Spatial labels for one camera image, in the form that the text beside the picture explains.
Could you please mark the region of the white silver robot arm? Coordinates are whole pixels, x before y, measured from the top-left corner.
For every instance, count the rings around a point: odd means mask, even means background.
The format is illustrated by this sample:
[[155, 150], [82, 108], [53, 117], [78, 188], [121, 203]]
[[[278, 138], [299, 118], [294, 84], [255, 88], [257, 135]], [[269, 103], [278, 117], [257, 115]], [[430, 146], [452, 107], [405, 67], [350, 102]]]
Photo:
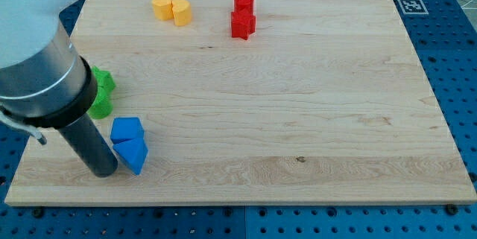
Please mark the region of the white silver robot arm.
[[1, 110], [35, 127], [62, 128], [96, 94], [91, 68], [60, 12], [78, 0], [1, 0]]

